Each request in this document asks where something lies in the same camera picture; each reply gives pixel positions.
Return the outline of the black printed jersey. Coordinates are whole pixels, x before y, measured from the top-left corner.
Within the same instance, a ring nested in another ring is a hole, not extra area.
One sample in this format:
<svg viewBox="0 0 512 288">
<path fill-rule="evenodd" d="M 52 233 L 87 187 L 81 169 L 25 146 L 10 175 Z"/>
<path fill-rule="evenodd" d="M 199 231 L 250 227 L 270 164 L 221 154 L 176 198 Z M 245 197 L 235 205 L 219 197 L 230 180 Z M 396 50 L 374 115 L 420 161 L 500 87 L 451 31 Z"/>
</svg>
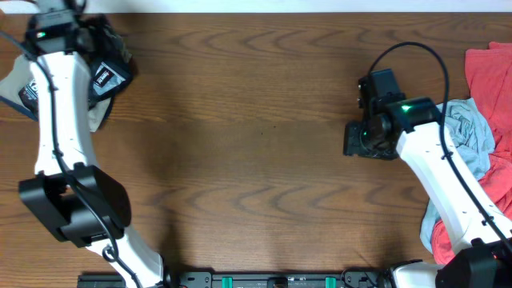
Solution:
<svg viewBox="0 0 512 288">
<path fill-rule="evenodd" d="M 77 52 L 91 73 L 88 88 L 90 109 L 115 97 L 134 78 L 131 54 L 103 14 L 51 22 L 45 21 L 41 15 L 33 16 L 27 24 L 23 45 L 37 56 Z"/>
</svg>

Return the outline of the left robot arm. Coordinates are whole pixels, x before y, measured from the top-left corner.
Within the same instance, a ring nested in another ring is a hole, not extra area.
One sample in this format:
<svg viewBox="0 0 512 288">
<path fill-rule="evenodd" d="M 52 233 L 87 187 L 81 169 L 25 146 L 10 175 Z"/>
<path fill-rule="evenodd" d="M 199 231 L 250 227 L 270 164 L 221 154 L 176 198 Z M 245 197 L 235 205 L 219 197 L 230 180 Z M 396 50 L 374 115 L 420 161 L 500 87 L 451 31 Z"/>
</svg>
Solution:
<svg viewBox="0 0 512 288">
<path fill-rule="evenodd" d="M 108 262 L 125 287 L 169 287 L 162 256 L 131 222 L 125 188 L 102 171 L 88 111 L 96 67 L 108 51 L 107 21 L 84 18 L 74 1 L 40 1 L 21 48 L 38 88 L 38 158 L 20 198 L 60 242 L 71 242 Z"/>
</svg>

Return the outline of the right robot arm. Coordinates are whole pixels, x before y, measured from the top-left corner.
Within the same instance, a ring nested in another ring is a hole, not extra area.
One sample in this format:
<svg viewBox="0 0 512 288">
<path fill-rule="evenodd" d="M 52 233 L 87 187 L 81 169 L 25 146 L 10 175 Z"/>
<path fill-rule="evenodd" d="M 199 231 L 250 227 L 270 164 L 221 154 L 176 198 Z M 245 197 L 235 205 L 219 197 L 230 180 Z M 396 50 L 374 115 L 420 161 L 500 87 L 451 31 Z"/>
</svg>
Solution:
<svg viewBox="0 0 512 288">
<path fill-rule="evenodd" d="M 440 213 L 455 254 L 446 265 L 398 264 L 378 286 L 509 287 L 511 221 L 462 160 L 434 102 L 406 98 L 391 70 L 360 78 L 358 88 L 363 116 L 346 124 L 344 155 L 403 160 Z"/>
</svg>

